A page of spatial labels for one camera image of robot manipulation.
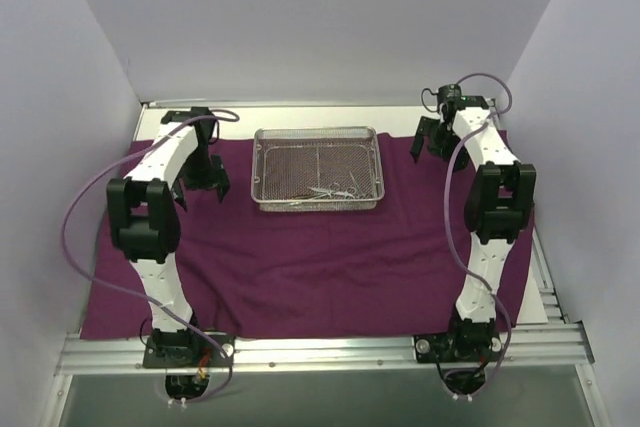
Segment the purple cloth wrap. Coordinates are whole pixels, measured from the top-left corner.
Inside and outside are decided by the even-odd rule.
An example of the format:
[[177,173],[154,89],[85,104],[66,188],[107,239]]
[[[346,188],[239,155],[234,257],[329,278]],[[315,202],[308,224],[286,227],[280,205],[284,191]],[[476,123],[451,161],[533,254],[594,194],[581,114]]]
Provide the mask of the purple cloth wrap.
[[[461,290],[446,241],[446,163],[409,138],[379,138],[385,195],[357,212],[267,213],[250,196],[252,144],[213,150],[230,176],[222,203],[187,193],[180,211],[179,277],[199,323],[247,338],[329,338],[433,333]],[[453,232],[469,250],[462,208],[473,171],[453,180]]]

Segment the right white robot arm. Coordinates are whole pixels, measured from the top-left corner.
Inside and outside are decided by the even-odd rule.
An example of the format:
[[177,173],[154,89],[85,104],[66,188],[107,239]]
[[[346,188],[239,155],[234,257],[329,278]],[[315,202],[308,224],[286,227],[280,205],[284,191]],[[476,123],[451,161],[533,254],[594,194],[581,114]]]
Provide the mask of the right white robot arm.
[[[449,319],[430,336],[444,343],[450,356],[464,360],[480,345],[490,347],[498,327],[515,324],[503,283],[532,219],[537,172],[511,150],[484,97],[465,95],[450,84],[436,98],[435,109],[419,120],[410,154],[418,159],[429,152],[447,163],[444,228],[462,284]],[[462,208],[469,250],[462,253],[454,238],[452,195],[454,176],[465,167],[473,173]]]

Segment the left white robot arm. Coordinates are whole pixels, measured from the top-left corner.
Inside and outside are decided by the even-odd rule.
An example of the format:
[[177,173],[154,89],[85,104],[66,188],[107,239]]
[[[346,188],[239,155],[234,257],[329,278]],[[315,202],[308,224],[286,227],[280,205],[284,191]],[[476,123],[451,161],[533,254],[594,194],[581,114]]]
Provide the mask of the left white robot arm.
[[187,190],[213,191],[219,201],[229,192],[221,157],[209,148],[219,137],[220,122],[238,120],[230,111],[201,106],[167,112],[133,168],[106,188],[112,244],[138,274],[152,313],[152,334],[167,342],[166,355],[179,366],[200,358],[202,342],[194,335],[194,311],[178,273],[177,209],[187,208]]

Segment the silver surgical forceps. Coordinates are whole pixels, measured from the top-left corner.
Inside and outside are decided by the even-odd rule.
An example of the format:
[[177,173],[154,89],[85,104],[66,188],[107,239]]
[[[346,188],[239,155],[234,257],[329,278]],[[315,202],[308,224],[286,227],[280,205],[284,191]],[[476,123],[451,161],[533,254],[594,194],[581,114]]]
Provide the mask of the silver surgical forceps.
[[360,187],[360,184],[356,180],[355,175],[352,172],[349,172],[349,177],[352,181],[352,186],[347,189],[349,193],[351,193],[356,199],[365,199],[368,197],[366,192]]

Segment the silver surgical scissors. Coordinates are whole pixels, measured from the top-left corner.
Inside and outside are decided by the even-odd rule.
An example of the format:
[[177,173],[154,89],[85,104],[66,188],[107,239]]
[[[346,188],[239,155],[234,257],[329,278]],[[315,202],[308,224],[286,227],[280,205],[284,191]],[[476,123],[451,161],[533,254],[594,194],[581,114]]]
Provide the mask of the silver surgical scissors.
[[328,187],[308,187],[307,191],[297,196],[301,200],[354,199],[354,193],[343,189],[339,183],[332,183]]

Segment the metal mesh instrument tray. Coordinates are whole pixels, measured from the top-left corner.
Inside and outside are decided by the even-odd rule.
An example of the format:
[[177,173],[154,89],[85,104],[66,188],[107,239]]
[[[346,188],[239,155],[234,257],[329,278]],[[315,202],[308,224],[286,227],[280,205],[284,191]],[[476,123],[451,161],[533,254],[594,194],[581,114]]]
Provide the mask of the metal mesh instrument tray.
[[[297,199],[308,187],[336,182],[348,189],[349,172],[367,198]],[[371,127],[260,129],[254,135],[251,198],[264,212],[371,210],[384,195],[378,135]]]

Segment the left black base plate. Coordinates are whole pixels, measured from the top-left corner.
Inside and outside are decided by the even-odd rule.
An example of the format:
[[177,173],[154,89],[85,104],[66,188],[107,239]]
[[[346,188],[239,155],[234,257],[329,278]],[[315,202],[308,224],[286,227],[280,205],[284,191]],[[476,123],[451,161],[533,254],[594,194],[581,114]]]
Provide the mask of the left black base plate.
[[146,369],[173,369],[231,365],[236,338],[220,332],[209,333],[209,336],[223,348],[225,356],[192,331],[166,333],[154,329],[146,341],[142,366]]

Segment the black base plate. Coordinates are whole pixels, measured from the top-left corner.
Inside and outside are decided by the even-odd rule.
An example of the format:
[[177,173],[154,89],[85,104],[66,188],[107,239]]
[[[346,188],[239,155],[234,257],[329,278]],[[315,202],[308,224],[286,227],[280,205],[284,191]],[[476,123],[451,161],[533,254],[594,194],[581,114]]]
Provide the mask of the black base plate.
[[484,334],[472,340],[451,332],[419,334],[412,340],[415,360],[420,364],[495,362],[503,352],[497,337]]
[[231,365],[236,338],[220,332],[209,333],[209,336],[223,348],[225,356],[192,331],[166,333],[154,329],[146,341],[142,366],[146,369],[173,369]]

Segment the aluminium right side rail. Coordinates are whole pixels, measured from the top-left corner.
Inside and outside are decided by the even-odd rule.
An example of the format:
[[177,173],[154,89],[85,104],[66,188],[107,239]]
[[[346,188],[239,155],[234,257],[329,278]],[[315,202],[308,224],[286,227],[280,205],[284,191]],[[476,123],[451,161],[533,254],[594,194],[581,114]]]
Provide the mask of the aluminium right side rail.
[[[496,107],[496,98],[489,98],[488,99],[488,104],[490,107],[490,110],[492,113],[497,112],[497,107]],[[496,117],[493,120],[494,125],[496,126],[496,128],[500,131],[504,131],[506,132],[506,129],[502,126],[501,120],[500,118],[496,115]],[[536,282],[536,286],[539,292],[539,295],[542,299],[543,295],[554,295],[555,297],[555,302],[556,302],[556,307],[557,310],[560,312],[559,314],[557,314],[555,317],[550,315],[550,314],[545,314],[547,316],[548,322],[556,322],[558,321],[556,319],[559,318],[560,322],[562,323],[567,323],[569,322],[567,319],[568,317],[566,316],[566,314],[563,313],[563,309],[561,306],[561,302],[558,300],[558,294],[556,291],[556,288],[554,286],[554,281],[552,278],[552,274],[551,271],[549,269],[549,265],[548,262],[546,260],[545,257],[545,253],[537,232],[537,229],[535,228],[535,223],[534,223],[534,228],[532,231],[532,254],[531,254],[531,263],[530,263],[530,276],[533,276],[535,278],[535,282]],[[522,317],[522,315],[519,316],[518,318],[518,324],[533,324],[533,322],[529,319],[530,316],[533,315],[533,313],[535,312],[529,312],[533,307],[529,307],[528,302],[530,302],[529,300],[529,296],[531,294],[529,293],[529,290],[526,291],[525,293],[525,308],[524,308],[524,321],[520,318]]]

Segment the aluminium rail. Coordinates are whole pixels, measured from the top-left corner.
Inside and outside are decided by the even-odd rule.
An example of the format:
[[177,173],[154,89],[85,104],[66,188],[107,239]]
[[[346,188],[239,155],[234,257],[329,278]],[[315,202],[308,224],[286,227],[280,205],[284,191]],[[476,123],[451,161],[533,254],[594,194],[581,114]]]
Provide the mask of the aluminium rail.
[[[194,368],[145,369],[137,339],[84,341],[69,336],[56,372],[60,375],[194,374]],[[244,340],[235,342],[233,372],[313,372],[433,369],[419,364],[410,337]],[[549,323],[514,329],[504,367],[590,364],[594,357],[579,324]]]
[[[490,110],[492,113],[497,112],[497,107],[496,107],[496,98],[489,98],[488,99],[488,104],[490,107]],[[496,126],[496,128],[500,131],[504,131],[506,132],[506,129],[502,126],[501,120],[500,118],[496,115],[496,117],[493,120],[494,125]],[[543,295],[554,295],[555,297],[555,302],[556,302],[556,307],[557,310],[560,312],[559,314],[557,314],[555,317],[550,315],[550,314],[545,314],[547,316],[548,322],[556,322],[558,321],[556,319],[559,318],[560,322],[562,323],[567,323],[569,322],[567,319],[568,317],[566,316],[566,314],[563,313],[563,309],[561,306],[561,302],[558,300],[558,294],[556,291],[556,288],[554,286],[554,281],[552,278],[552,274],[551,271],[549,269],[549,265],[548,262],[546,260],[545,257],[545,253],[537,232],[537,229],[535,228],[535,223],[534,223],[534,228],[532,231],[532,254],[531,254],[531,263],[530,263],[530,276],[533,276],[535,278],[535,282],[536,282],[536,286],[539,292],[539,295],[542,299]],[[533,322],[529,319],[530,316],[533,315],[533,313],[535,312],[529,312],[533,307],[529,307],[528,302],[530,302],[529,300],[529,296],[531,294],[529,293],[529,290],[526,291],[525,293],[525,308],[524,308],[524,321],[520,318],[522,317],[522,315],[519,316],[518,318],[518,324],[533,324]]]

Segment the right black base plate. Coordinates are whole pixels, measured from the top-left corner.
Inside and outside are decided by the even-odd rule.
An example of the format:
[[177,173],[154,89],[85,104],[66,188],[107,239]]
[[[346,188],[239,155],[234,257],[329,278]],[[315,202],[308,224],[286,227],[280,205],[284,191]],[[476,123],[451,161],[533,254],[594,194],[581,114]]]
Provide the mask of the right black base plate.
[[451,332],[419,334],[412,340],[415,360],[420,364],[495,362],[503,352],[497,337],[484,334],[472,340]]

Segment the aluminium front rail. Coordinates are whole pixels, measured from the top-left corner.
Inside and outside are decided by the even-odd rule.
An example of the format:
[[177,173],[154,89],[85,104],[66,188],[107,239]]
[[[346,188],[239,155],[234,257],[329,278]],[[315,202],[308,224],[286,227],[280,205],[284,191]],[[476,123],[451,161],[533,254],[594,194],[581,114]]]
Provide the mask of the aluminium front rail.
[[[69,336],[56,372],[60,375],[194,374],[194,368],[145,369],[137,339],[84,341]],[[244,340],[235,342],[233,372],[313,372],[433,369],[419,364],[410,337]],[[504,367],[590,364],[594,357],[579,324],[549,323],[514,329]]]

